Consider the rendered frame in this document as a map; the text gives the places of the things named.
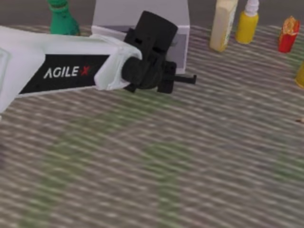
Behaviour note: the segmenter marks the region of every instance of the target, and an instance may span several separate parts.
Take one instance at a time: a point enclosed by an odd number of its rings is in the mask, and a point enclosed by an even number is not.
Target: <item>box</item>
[[[144,10],[178,26],[167,60],[177,64],[177,74],[184,74],[190,33],[188,0],[96,0],[92,33],[123,40]]]

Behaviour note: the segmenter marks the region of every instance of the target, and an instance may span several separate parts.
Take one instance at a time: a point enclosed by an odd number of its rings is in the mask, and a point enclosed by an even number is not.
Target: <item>white bottle nozzle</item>
[[[257,14],[259,6],[259,0],[247,0],[247,4],[245,6],[245,13],[249,17],[253,17]]]

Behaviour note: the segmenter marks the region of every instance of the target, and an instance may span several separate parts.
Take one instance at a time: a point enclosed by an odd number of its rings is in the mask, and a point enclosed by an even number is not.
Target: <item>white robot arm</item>
[[[109,36],[62,36],[0,27],[0,114],[17,97],[78,90],[158,88],[171,93],[175,75],[165,60],[177,27],[144,11],[124,42]]]

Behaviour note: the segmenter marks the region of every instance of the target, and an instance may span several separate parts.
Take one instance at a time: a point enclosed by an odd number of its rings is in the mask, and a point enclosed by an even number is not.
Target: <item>white container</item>
[[[177,74],[184,74],[190,34],[188,0],[96,0],[92,33],[123,40],[143,11],[159,15],[178,27],[167,60],[177,64]]]
[[[121,69],[137,48],[118,39],[26,32],[0,26],[0,114],[21,96],[129,85]]]
[[[226,49],[238,6],[238,0],[217,0],[210,48],[222,52]]]

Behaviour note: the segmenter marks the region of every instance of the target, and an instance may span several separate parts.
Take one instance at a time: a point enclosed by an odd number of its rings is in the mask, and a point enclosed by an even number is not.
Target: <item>red container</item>
[[[279,37],[279,51],[283,53],[288,53],[293,47],[296,36],[300,30],[300,21],[294,19],[294,17],[289,17],[284,21],[282,26],[281,34]]]

